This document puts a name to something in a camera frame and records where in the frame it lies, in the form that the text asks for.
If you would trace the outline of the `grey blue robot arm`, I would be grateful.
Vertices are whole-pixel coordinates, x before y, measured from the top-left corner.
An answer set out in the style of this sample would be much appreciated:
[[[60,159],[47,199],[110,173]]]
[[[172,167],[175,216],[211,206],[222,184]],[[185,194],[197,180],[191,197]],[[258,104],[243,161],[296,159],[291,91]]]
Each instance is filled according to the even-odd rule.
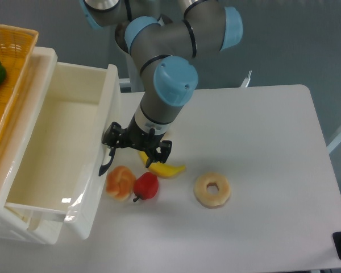
[[[180,22],[165,23],[159,1],[81,1],[93,28],[124,27],[118,44],[132,58],[144,95],[129,125],[113,122],[102,143],[113,159],[119,148],[146,153],[146,164],[165,163],[172,142],[165,133],[190,100],[198,74],[190,63],[196,57],[237,45],[243,36],[238,10],[218,1],[179,1]]]

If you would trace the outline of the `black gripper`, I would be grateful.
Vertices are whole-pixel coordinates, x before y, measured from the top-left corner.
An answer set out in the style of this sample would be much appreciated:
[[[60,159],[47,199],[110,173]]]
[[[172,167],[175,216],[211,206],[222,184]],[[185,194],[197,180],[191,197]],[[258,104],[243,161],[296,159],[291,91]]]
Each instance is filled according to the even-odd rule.
[[[102,144],[110,149],[110,155],[114,155],[117,148],[130,147],[144,151],[148,156],[145,167],[149,168],[153,163],[166,163],[171,150],[172,141],[162,140],[163,134],[156,135],[146,133],[136,123],[131,123],[124,129],[118,122],[112,122],[102,137]]]

